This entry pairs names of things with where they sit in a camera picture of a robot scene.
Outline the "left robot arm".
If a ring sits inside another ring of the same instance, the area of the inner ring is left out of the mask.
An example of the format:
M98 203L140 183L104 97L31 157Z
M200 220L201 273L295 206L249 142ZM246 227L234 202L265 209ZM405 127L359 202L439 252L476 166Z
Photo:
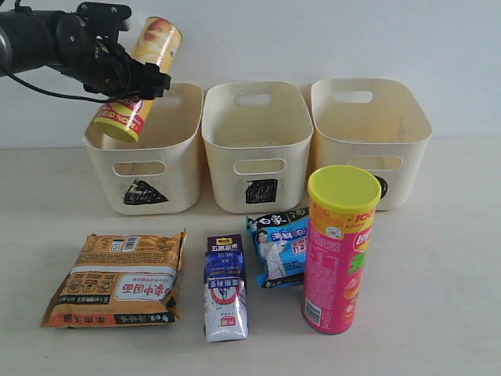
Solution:
M70 95L39 88L18 75L49 67L79 81L88 93L79 99L92 103L161 97L170 88L170 76L132 58L118 42L131 15L131 8L120 4L82 2L69 13L15 2L1 14L1 75L60 99Z

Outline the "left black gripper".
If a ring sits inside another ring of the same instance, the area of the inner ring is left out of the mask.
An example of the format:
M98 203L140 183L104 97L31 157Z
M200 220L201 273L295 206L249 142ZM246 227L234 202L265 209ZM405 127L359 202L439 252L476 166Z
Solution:
M171 86L171 76L154 63L132 59L118 43L129 29L128 5L82 2L56 22L57 70L83 85L86 92L110 98L153 100Z

